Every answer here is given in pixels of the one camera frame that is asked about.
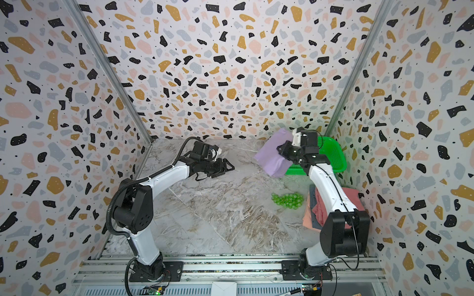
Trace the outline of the aluminium side floor rail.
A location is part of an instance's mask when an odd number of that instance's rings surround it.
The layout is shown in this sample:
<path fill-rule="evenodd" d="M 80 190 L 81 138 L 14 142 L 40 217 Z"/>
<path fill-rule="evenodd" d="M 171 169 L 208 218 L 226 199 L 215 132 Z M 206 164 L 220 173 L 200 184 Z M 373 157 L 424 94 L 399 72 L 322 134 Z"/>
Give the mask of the aluminium side floor rail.
<path fill-rule="evenodd" d="M 151 146 L 142 147 L 142 158 L 139 159 L 138 166 L 132 165 L 128 173 L 120 165 L 104 165 L 104 169 L 112 171 L 118 181 L 110 192 L 111 197 L 104 200 L 107 211 L 106 224 L 102 231 L 107 233 L 107 242 L 113 237 L 117 238 L 125 243 L 134 256 L 137 256 L 138 248 L 132 237 L 151 222 L 153 202 L 151 189 L 146 185 L 150 178 L 139 177 L 151 148 Z"/>

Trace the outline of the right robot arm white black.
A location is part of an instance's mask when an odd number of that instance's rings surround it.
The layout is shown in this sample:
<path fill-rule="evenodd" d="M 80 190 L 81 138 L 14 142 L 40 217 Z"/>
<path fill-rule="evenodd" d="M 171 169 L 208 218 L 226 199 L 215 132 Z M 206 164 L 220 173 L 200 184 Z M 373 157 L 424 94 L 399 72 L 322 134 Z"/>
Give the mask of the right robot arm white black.
<path fill-rule="evenodd" d="M 317 146 L 297 147 L 286 141 L 277 148 L 287 160 L 301 165 L 321 196 L 327 219 L 320 232 L 319 243 L 304 249 L 299 258 L 299 272 L 314 278 L 319 270 L 339 257 L 360 257 L 367 248 L 370 218 L 360 211 L 344 193 L 326 155 Z"/>

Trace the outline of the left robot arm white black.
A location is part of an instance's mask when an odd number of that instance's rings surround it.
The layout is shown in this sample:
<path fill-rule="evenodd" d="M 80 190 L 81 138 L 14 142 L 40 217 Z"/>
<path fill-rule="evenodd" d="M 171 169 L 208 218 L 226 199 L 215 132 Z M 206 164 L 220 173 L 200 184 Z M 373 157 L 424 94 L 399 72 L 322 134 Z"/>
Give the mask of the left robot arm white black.
<path fill-rule="evenodd" d="M 126 238 L 133 252 L 133 271 L 156 281 L 165 276 L 163 256 L 154 242 L 151 222 L 154 199 L 174 184 L 199 173 L 222 176 L 235 166 L 227 159 L 194 160 L 180 157 L 175 163 L 139 180 L 122 181 L 106 212 L 106 228 Z"/>

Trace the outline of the aluminium corner post left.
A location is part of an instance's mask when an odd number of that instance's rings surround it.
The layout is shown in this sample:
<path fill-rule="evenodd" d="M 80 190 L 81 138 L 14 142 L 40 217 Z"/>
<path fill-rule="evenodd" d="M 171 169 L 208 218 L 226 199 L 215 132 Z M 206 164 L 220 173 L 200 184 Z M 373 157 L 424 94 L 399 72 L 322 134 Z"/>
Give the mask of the aluminium corner post left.
<path fill-rule="evenodd" d="M 140 119 L 137 110 L 135 109 L 133 103 L 131 102 L 128 94 L 121 84 L 120 80 L 118 79 L 114 69 L 112 68 L 107 55 L 102 50 L 98 39 L 96 38 L 91 26 L 88 24 L 86 17 L 82 13 L 79 4 L 77 1 L 63 1 L 64 6 L 68 13 L 70 14 L 72 20 L 77 24 L 81 34 L 86 39 L 87 43 L 90 46 L 92 53 L 96 56 L 98 63 L 100 64 L 101 68 L 104 70 L 107 78 L 109 79 L 112 87 L 114 90 L 118 92 L 118 96 L 122 100 L 125 108 L 127 109 L 130 117 L 134 121 L 137 126 L 137 130 L 142 134 L 144 140 L 146 141 L 147 145 L 151 145 L 153 143 L 152 137 L 148 134 L 147 129 Z"/>

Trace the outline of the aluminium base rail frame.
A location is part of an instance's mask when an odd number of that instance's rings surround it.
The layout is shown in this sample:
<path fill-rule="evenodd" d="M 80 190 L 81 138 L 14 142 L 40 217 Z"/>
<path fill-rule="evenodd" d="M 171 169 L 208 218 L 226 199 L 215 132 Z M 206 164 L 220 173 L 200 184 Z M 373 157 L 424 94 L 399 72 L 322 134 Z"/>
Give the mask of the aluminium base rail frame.
<path fill-rule="evenodd" d="M 157 280 L 127 266 L 125 256 L 88 260 L 72 296 L 389 296 L 373 257 L 344 260 L 302 272 L 297 254 L 180 255 L 164 257 Z"/>

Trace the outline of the aluminium corner post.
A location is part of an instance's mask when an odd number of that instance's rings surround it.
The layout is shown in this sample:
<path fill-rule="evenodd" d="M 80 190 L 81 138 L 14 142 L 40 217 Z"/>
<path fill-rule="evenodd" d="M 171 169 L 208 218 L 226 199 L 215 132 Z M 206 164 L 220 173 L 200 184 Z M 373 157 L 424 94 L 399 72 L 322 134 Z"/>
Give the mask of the aluminium corner post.
<path fill-rule="evenodd" d="M 118 79 L 114 69 L 112 68 L 107 55 L 102 50 L 98 39 L 96 38 L 91 26 L 88 24 L 86 17 L 82 13 L 79 4 L 77 1 L 63 1 L 64 6 L 68 13 L 70 14 L 72 20 L 77 24 L 81 34 L 86 39 L 87 43 L 90 46 L 92 53 L 96 56 L 98 63 L 100 64 L 101 68 L 104 70 L 107 78 L 109 79 L 112 87 L 114 90 L 118 92 L 118 96 L 122 100 L 125 108 L 127 109 L 130 117 L 134 121 L 137 126 L 137 130 L 142 134 L 144 140 L 146 141 L 147 145 L 151 145 L 153 143 L 152 137 L 148 134 L 147 129 L 140 119 L 137 110 L 135 109 L 133 103 L 131 102 L 128 94 L 121 84 L 120 80 Z"/>
<path fill-rule="evenodd" d="M 348 82 L 344 88 L 344 91 L 341 94 L 341 98 L 328 124 L 325 136 L 331 136 L 332 132 L 335 130 L 336 125 L 338 123 L 338 118 L 343 113 L 343 108 L 348 102 L 349 97 L 354 90 L 357 79 L 362 69 L 364 68 L 364 65 L 368 59 L 369 54 L 371 53 L 372 47 L 379 34 L 382 24 L 385 21 L 393 3 L 394 1 L 392 0 L 383 0 L 380 2 L 380 7 L 375 15 L 374 23 L 371 25 L 365 43 L 363 44 L 360 54 L 355 61 L 355 65 L 352 69 L 351 74 L 349 75 Z"/>

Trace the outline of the folded salmon t-shirt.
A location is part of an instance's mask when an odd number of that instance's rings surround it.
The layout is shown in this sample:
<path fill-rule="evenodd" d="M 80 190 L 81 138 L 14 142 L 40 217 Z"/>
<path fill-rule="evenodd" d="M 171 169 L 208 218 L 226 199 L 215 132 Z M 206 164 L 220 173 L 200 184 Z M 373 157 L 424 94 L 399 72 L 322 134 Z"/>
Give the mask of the folded salmon t-shirt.
<path fill-rule="evenodd" d="M 305 206 L 304 206 L 304 209 L 305 209 L 305 212 L 304 212 L 304 216 L 303 216 L 303 219 L 302 219 L 302 225 L 303 227 L 309 229 L 309 230 L 312 230 L 312 231 L 316 231 L 316 232 L 320 232 L 321 229 L 318 229 L 318 228 L 314 228 L 313 227 L 313 224 L 312 224 L 312 211 L 310 210 L 310 203 L 309 201 L 306 202 Z"/>

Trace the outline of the lilac t-shirt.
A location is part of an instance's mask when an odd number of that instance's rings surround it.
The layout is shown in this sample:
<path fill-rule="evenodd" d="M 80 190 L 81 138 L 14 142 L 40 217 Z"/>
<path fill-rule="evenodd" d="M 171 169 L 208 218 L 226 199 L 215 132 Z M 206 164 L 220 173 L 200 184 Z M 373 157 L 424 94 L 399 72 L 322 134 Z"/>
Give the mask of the lilac t-shirt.
<path fill-rule="evenodd" d="M 293 135 L 287 129 L 279 129 L 263 145 L 254 156 L 254 159 L 262 169 L 273 178 L 282 178 L 292 165 L 292 162 L 281 156 L 277 147 L 292 141 Z"/>

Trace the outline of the green bead cluster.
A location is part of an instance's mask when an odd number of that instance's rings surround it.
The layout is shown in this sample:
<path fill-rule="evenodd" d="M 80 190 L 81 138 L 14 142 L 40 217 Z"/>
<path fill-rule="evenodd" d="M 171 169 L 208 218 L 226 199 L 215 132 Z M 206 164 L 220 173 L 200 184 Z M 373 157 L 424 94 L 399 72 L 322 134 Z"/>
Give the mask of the green bead cluster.
<path fill-rule="evenodd" d="M 302 206 L 304 197 L 299 193 L 284 194 L 282 196 L 272 194 L 272 201 L 281 207 L 296 210 Z"/>

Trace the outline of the green plastic basket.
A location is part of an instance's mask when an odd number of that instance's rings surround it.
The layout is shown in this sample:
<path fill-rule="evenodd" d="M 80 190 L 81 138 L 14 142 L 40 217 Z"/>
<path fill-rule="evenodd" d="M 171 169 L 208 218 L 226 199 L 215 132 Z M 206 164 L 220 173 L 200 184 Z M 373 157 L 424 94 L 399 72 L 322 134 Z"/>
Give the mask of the green plastic basket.
<path fill-rule="evenodd" d="M 346 158 L 341 146 L 336 140 L 322 136 L 318 138 L 318 146 L 320 148 L 320 153 L 328 157 L 335 173 L 343 173 L 347 169 Z M 302 176 L 305 175 L 305 172 L 300 165 L 292 164 L 286 171 L 285 175 Z"/>

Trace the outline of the aluminium corner post right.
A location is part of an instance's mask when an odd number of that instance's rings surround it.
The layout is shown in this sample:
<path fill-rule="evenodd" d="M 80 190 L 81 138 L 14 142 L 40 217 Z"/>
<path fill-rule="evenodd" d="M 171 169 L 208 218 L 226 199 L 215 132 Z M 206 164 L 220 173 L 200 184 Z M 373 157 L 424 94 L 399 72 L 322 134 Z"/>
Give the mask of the aluminium corner post right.
<path fill-rule="evenodd" d="M 363 44 L 360 54 L 355 61 L 355 65 L 352 69 L 351 74 L 349 75 L 348 82 L 344 88 L 344 91 L 341 94 L 341 98 L 328 124 L 325 136 L 331 136 L 332 132 L 335 130 L 336 125 L 338 123 L 338 118 L 343 113 L 343 108 L 348 102 L 349 97 L 354 90 L 357 79 L 362 69 L 364 68 L 364 65 L 368 59 L 369 54 L 371 53 L 372 47 L 379 34 L 382 24 L 385 21 L 393 3 L 394 1 L 392 0 L 383 0 L 380 2 L 380 7 L 375 15 L 374 23 L 371 25 L 365 43 Z"/>

